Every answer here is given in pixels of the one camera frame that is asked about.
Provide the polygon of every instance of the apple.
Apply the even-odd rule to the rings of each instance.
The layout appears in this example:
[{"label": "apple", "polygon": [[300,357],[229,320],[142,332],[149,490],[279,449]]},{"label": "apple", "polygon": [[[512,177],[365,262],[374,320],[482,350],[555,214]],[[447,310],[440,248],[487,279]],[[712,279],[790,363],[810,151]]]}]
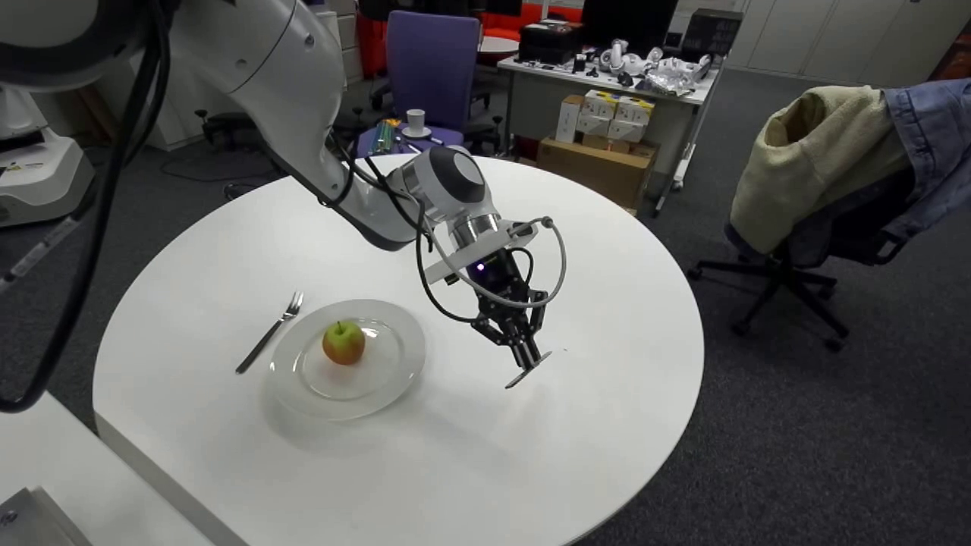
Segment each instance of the apple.
[{"label": "apple", "polygon": [[322,346],[334,363],[352,367],[365,354],[365,332],[359,322],[350,320],[330,322],[322,336]]}]

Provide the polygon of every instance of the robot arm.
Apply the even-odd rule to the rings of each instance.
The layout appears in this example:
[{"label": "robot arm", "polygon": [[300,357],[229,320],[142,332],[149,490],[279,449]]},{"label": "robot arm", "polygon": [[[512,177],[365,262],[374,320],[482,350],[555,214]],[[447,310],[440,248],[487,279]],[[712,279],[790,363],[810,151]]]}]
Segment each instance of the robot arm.
[{"label": "robot arm", "polygon": [[[61,3],[0,3],[0,86],[84,86],[110,60],[138,48],[138,31],[151,22],[142,0],[73,0],[77,18],[52,22],[49,12]],[[306,191],[379,248],[428,237],[440,264],[421,270],[421,279],[474,285],[479,316],[467,322],[484,341],[509,346],[526,374],[540,363],[535,332],[557,289],[532,290],[509,248],[523,248],[537,234],[535,225],[553,228],[550,219],[502,222],[475,161],[461,149],[430,149],[370,183],[352,157],[334,157],[323,142],[346,87],[341,35],[300,0],[151,0],[151,6],[170,18],[175,56],[252,114],[275,161]],[[435,237],[440,225],[454,242],[451,256]]]}]

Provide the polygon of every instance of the black office chair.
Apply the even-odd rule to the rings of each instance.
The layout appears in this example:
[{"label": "black office chair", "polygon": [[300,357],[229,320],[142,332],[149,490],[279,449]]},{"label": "black office chair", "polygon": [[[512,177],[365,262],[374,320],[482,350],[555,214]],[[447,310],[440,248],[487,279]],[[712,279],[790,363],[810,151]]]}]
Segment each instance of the black office chair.
[{"label": "black office chair", "polygon": [[722,270],[734,275],[763,275],[767,285],[747,310],[741,322],[730,326],[734,334],[748,334],[752,320],[775,294],[790,289],[802,303],[808,303],[833,336],[825,350],[841,352],[849,329],[825,305],[833,294],[838,279],[810,274],[825,259],[846,259],[859,264],[890,264],[904,239],[890,234],[885,225],[898,219],[913,203],[913,169],[904,168],[838,203],[812,212],[771,253],[752,253],[741,234],[728,225],[728,239],[741,248],[741,262],[697,262],[687,279],[703,279],[706,270]]}]

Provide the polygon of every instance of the white plate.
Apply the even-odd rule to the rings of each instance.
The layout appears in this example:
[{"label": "white plate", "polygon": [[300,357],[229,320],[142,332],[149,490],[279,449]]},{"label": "white plate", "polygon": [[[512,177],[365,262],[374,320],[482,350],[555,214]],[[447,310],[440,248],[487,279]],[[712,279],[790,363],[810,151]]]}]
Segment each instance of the white plate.
[{"label": "white plate", "polygon": [[[359,363],[334,363],[322,350],[330,322],[352,320],[368,343]],[[350,421],[391,407],[424,363],[424,336],[412,313],[386,300],[341,300],[296,320],[269,357],[269,385],[283,407]]]},{"label": "white plate", "polygon": [[399,133],[409,141],[424,141],[424,137],[430,137],[430,127],[428,125],[421,131],[399,127]]}]

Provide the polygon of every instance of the fork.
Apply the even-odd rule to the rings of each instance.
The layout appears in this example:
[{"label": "fork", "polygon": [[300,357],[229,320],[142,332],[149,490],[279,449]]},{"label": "fork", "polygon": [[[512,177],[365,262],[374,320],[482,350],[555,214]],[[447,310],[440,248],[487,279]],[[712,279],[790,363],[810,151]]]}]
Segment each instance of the fork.
[{"label": "fork", "polygon": [[273,322],[269,332],[247,350],[247,354],[241,357],[241,363],[235,367],[235,374],[245,374],[245,371],[255,363],[255,357],[268,350],[268,343],[273,341],[273,334],[275,334],[284,322],[290,322],[293,316],[300,316],[300,310],[302,310],[302,294],[293,290],[290,300],[284,303],[279,322]]}]

